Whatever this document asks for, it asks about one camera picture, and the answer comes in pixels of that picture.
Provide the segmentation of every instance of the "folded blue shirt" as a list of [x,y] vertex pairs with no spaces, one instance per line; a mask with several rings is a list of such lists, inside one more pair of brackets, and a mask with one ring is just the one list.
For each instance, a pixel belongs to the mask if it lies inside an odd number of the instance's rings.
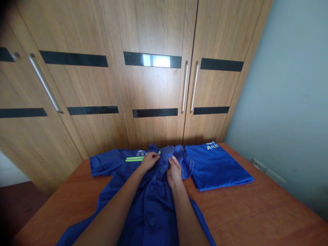
[[250,183],[254,178],[215,142],[186,145],[186,157],[193,160],[191,178],[199,191]]

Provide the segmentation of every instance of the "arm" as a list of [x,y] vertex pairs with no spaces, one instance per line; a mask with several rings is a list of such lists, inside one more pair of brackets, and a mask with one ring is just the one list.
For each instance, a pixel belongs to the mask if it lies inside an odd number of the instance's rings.
[[118,243],[141,179],[159,158],[155,152],[150,152],[144,157],[140,166],[84,230],[74,246]]
[[209,245],[182,182],[180,164],[174,156],[172,159],[169,158],[169,162],[170,168],[167,170],[167,180],[173,193],[179,245]]

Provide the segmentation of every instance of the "black glass strip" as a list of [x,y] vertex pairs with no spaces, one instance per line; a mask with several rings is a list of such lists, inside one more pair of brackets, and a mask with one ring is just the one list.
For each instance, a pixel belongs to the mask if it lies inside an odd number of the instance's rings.
[[178,109],[133,109],[133,118],[177,116]]
[[119,113],[117,106],[67,107],[70,115]]
[[5,47],[0,47],[0,62],[15,62],[8,49]]
[[123,51],[125,65],[181,68],[181,56],[154,55]]
[[201,69],[240,72],[244,62],[202,58]]
[[229,107],[204,107],[194,108],[194,114],[219,114],[228,113]]
[[106,56],[65,53],[54,51],[40,51],[47,64],[108,67]]
[[48,116],[43,108],[0,109],[0,118]]

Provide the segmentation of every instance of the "reflective stripe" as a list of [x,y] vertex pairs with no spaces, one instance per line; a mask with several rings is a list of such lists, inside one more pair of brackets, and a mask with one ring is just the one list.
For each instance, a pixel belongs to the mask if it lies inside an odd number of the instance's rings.
[[135,156],[135,157],[128,157],[127,159],[140,159],[140,158],[144,158],[144,156]]
[[142,161],[144,159],[144,156],[136,156],[136,157],[128,157],[125,161],[131,162],[131,161]]

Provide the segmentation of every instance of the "wooden wardrobe door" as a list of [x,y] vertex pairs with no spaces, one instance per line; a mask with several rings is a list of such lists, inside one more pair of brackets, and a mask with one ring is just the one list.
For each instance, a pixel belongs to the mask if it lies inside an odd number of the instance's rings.
[[117,0],[116,8],[138,146],[182,144],[197,1]]
[[184,144],[224,141],[271,5],[199,0]]
[[36,58],[63,99],[61,117],[77,129],[79,150],[88,158],[131,147],[133,115],[114,0],[26,0],[18,10],[36,43]]
[[52,193],[82,158],[7,24],[0,36],[0,149],[39,189]]

